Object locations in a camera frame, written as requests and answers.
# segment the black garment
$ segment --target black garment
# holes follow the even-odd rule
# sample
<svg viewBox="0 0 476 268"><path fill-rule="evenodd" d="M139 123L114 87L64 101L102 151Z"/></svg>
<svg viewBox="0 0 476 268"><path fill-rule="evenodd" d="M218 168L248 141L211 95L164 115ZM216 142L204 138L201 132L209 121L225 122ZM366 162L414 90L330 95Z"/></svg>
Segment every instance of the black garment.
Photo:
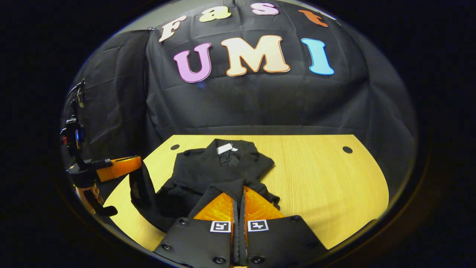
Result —
<svg viewBox="0 0 476 268"><path fill-rule="evenodd" d="M238 150L218 155L217 148L228 143ZM259 182L273 164L246 141L215 139L206 149L187 150L177 154L172 177L156 194L158 210L167 218L193 217L222 192L241 204L243 186L278 207L279 197ZM159 229L168 230L164 225Z"/></svg>

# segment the blue letter i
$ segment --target blue letter i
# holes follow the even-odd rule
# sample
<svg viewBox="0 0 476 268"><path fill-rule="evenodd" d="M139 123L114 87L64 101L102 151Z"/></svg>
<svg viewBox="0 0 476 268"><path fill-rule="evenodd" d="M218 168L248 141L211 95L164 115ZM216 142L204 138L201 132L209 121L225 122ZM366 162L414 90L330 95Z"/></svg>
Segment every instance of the blue letter i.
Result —
<svg viewBox="0 0 476 268"><path fill-rule="evenodd" d="M327 61L324 42L309 38L301 39L301 42L307 45L309 52L311 52L312 65L309 70L313 73L331 75L334 74L334 69L329 66Z"/></svg>

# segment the robotic arm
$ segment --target robotic arm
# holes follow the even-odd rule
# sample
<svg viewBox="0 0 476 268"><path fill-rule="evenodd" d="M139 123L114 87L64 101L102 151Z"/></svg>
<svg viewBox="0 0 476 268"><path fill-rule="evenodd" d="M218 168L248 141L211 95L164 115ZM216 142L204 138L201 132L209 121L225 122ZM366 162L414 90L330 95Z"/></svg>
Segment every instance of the robotic arm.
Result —
<svg viewBox="0 0 476 268"><path fill-rule="evenodd" d="M69 155L76 160L66 172L71 176L78 193L84 193L84 197L96 213L101 216L113 216L118 213L117 209L113 206L103 207L100 204L96 182L104 182L128 174L140 168L142 161L140 156L113 160L109 158L98 161L92 161L91 159L83 160L81 157L81 144L84 142L84 132L77 114L78 104L80 107L84 107L84 93L82 92L84 84L85 81L83 79L71 90L72 92L77 89L78 100L74 99L71 101L70 107L73 109L73 115L70 119L66 120L66 127L60 132L62 143L67 146Z"/></svg>

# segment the orange gripper pad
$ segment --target orange gripper pad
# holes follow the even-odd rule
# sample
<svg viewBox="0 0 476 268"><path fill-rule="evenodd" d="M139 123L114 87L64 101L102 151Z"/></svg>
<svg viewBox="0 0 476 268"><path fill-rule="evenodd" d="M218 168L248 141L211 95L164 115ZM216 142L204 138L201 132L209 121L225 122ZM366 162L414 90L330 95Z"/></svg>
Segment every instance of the orange gripper pad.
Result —
<svg viewBox="0 0 476 268"><path fill-rule="evenodd" d="M140 156L114 159L111 160L111 163L112 166L96 170L101 182L109 181L127 173L131 173L142 166Z"/></svg>
<svg viewBox="0 0 476 268"><path fill-rule="evenodd" d="M231 222L231 246L233 247L233 199L221 193L198 212L194 219L208 221L230 221Z"/></svg>
<svg viewBox="0 0 476 268"><path fill-rule="evenodd" d="M248 244L248 221L250 220L272 220L284 218L277 208L268 202L264 197L248 187L245 191L245 240Z"/></svg>

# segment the letter m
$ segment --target letter m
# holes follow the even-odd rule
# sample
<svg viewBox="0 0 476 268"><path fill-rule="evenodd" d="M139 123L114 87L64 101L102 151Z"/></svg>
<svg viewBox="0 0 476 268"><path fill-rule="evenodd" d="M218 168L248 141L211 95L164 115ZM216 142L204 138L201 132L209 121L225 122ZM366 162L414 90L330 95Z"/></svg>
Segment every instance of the letter m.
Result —
<svg viewBox="0 0 476 268"><path fill-rule="evenodd" d="M279 44L281 40L282 38L277 35L263 35L259 39L256 48L250 46L240 37L223 40L221 45L228 49L230 61L230 69L228 69L227 75L238 76L246 74L247 69L241 65L241 59L254 72L257 72L263 57L266 60L263 70L267 72L289 71L291 67L284 62L281 45Z"/></svg>

